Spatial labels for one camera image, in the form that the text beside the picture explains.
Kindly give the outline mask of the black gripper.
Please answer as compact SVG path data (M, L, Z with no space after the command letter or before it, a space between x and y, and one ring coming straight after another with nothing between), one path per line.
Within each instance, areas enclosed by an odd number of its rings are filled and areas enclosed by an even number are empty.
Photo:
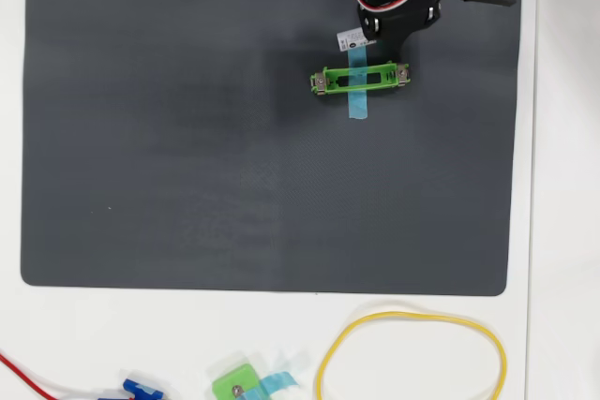
M429 27L441 15L441 0L408 0L403 5L389 11L369 11L358 7L359 14L367 19L370 31L379 31L378 45L382 49L400 52L411 35Z

